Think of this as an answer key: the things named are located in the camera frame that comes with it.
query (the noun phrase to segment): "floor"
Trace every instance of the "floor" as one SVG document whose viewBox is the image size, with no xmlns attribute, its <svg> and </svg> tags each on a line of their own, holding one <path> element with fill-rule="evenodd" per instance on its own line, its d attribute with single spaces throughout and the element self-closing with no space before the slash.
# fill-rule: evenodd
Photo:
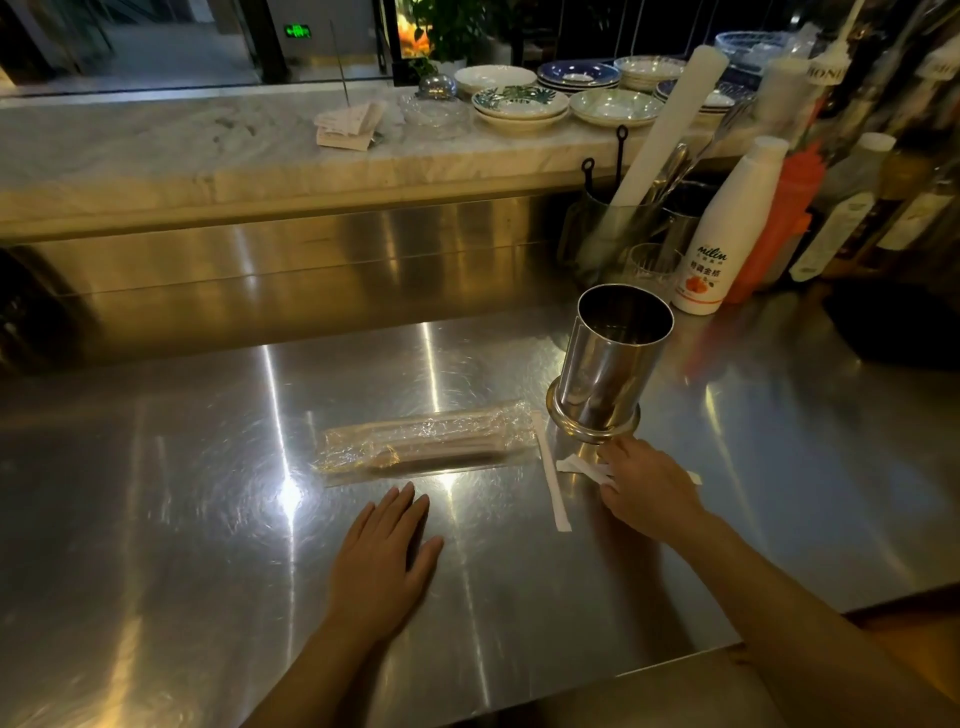
<svg viewBox="0 0 960 728">
<path fill-rule="evenodd" d="M 110 91 L 257 85 L 242 35 L 221 35 L 213 23 L 153 23 L 104 26 L 114 55 L 85 75 L 64 75 L 53 81 L 12 86 L 0 80 L 0 96 L 102 93 Z M 336 59 L 291 68 L 291 82 L 340 79 Z M 344 67 L 347 79 L 379 78 L 375 62 L 353 62 Z"/>
</svg>

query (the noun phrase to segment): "glass cup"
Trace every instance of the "glass cup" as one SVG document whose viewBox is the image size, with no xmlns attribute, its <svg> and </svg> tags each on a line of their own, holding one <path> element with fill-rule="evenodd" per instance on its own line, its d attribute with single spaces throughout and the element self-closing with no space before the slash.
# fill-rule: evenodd
<svg viewBox="0 0 960 728">
<path fill-rule="evenodd" d="M 623 282 L 642 288 L 669 303 L 684 257 L 661 243 L 641 243 L 627 252 Z"/>
</svg>

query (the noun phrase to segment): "orange bottle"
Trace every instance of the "orange bottle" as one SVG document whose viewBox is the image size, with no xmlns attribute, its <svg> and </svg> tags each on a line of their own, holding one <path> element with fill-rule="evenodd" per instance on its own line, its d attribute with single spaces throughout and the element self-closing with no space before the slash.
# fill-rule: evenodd
<svg viewBox="0 0 960 728">
<path fill-rule="evenodd" d="M 777 259 L 783 243 L 796 228 L 797 220 L 813 202 L 826 173 L 827 167 L 817 154 L 816 145 L 783 162 L 766 227 L 723 303 L 743 303 L 753 295 L 767 269 Z"/>
</svg>

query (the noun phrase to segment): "stacked plates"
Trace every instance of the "stacked plates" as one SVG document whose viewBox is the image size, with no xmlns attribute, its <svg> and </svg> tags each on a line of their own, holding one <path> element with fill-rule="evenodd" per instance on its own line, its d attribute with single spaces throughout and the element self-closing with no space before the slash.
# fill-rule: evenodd
<svg viewBox="0 0 960 728">
<path fill-rule="evenodd" d="M 529 68 L 517 65 L 471 65 L 461 68 L 453 76 L 465 98 L 485 88 L 501 85 L 531 85 L 537 82 L 537 74 Z"/>
<path fill-rule="evenodd" d="M 605 63 L 553 61 L 537 69 L 537 81 L 544 88 L 576 93 L 588 88 L 613 88 L 620 81 L 620 72 Z"/>
<path fill-rule="evenodd" d="M 663 81 L 676 81 L 684 72 L 686 61 L 667 56 L 627 56 L 613 65 L 622 74 L 620 87 L 634 91 L 652 91 Z"/>
<path fill-rule="evenodd" d="M 505 132 L 533 132 L 566 117 L 570 100 L 552 88 L 505 85 L 473 94 L 473 108 L 488 124 Z"/>
<path fill-rule="evenodd" d="M 570 99 L 573 115 L 598 127 L 642 127 L 652 123 L 661 109 L 663 101 L 623 88 L 593 88 Z"/>
<path fill-rule="evenodd" d="M 660 82 L 654 91 L 654 97 L 666 101 L 676 84 L 676 81 Z M 754 95 L 746 86 L 721 81 L 700 107 L 700 113 L 725 114 L 736 102 L 753 98 Z"/>
</svg>

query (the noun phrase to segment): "white cap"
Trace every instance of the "white cap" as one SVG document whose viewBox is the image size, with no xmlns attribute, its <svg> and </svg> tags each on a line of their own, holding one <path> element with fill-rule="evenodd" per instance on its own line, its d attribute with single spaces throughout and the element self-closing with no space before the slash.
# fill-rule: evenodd
<svg viewBox="0 0 960 728">
<path fill-rule="evenodd" d="M 866 132 L 860 135 L 856 145 L 871 152 L 889 152 L 896 143 L 897 140 L 888 133 Z"/>
<path fill-rule="evenodd" d="M 790 148 L 786 139 L 777 136 L 758 136 L 747 152 L 747 158 L 759 164 L 781 164 Z"/>
</svg>

